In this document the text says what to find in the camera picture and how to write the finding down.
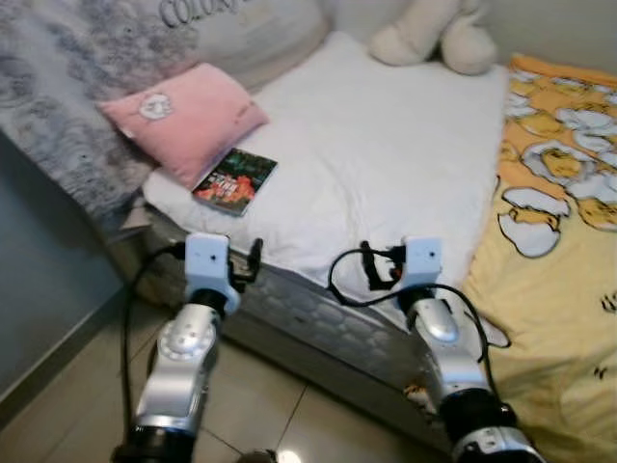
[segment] book cover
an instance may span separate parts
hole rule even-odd
[[[193,190],[202,201],[235,215],[243,215],[277,162],[232,149]]]

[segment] cushion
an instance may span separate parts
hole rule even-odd
[[[268,121],[240,84],[211,65],[98,106],[189,189],[220,154]]]

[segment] tiled floor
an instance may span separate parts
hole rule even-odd
[[[165,314],[138,306],[132,334],[135,395]],[[3,463],[109,461],[121,440],[118,323],[104,328],[0,433]],[[302,380],[223,343],[195,449],[196,463],[242,451],[292,449],[303,463],[432,463],[409,441]]]

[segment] yellow bedsheet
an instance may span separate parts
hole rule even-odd
[[[517,56],[465,291],[496,383],[553,462],[617,462],[617,77]]]

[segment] white mattress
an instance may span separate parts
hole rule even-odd
[[[389,68],[337,32],[255,96],[271,123],[239,147],[279,161],[244,217],[193,199],[162,170],[149,203],[189,232],[220,232],[235,250],[265,241],[266,263],[324,286],[333,259],[368,239],[443,239],[440,281],[465,278],[495,187],[507,73],[458,75],[439,63]],[[368,293],[360,262],[337,283]]]

